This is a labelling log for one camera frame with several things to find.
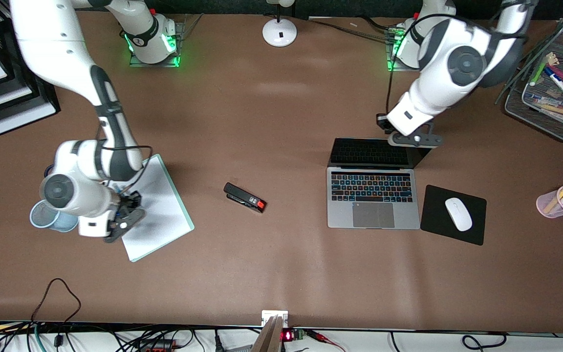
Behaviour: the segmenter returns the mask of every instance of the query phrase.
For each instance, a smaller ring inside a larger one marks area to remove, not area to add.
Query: laptop trackpad
[[[353,227],[395,227],[392,203],[353,203]]]

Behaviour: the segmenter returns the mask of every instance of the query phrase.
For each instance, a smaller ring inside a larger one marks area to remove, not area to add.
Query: pen holder
[[[559,192],[561,188],[547,194],[543,194],[536,200],[536,207],[540,214],[549,219],[559,218],[563,216],[563,204],[559,202]],[[555,205],[551,208],[548,213],[544,212],[544,209],[549,205],[549,203],[554,202]]]

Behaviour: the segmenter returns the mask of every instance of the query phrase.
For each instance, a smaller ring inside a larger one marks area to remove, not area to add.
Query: laptop screen
[[[394,147],[387,139],[336,138],[329,166],[371,169],[413,169],[429,153],[428,148]]]

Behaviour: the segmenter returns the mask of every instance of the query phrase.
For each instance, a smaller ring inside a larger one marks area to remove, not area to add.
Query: green led light
[[[130,42],[130,39],[127,38],[127,34],[125,34],[125,41],[127,42],[128,47],[130,47],[130,52],[133,53],[133,52],[134,52],[134,48],[131,47],[131,42]]]
[[[395,57],[395,55],[398,53],[398,49],[399,49],[400,46],[401,46],[401,40],[397,40],[394,43],[394,45],[392,46],[392,52],[393,52],[392,57]],[[392,60],[391,60],[391,58],[388,58],[388,71],[392,71],[394,69],[394,66],[395,66],[394,61],[395,60],[396,59],[394,59],[394,58]]]
[[[165,36],[162,34],[162,41],[165,42],[165,47],[171,53],[175,51],[175,37],[174,36]]]

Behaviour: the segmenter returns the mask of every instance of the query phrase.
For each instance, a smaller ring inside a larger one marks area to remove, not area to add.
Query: mesh desk organizer
[[[563,72],[563,18],[556,31],[525,56],[521,70],[505,83],[495,103],[498,103],[503,94],[508,92],[505,100],[507,114],[563,141],[563,114],[542,109],[532,96],[534,94],[563,102],[563,93],[544,73],[536,81],[536,85],[528,84],[536,75],[540,64],[547,61],[546,55],[550,52],[553,52],[559,59],[559,64],[554,67]]]

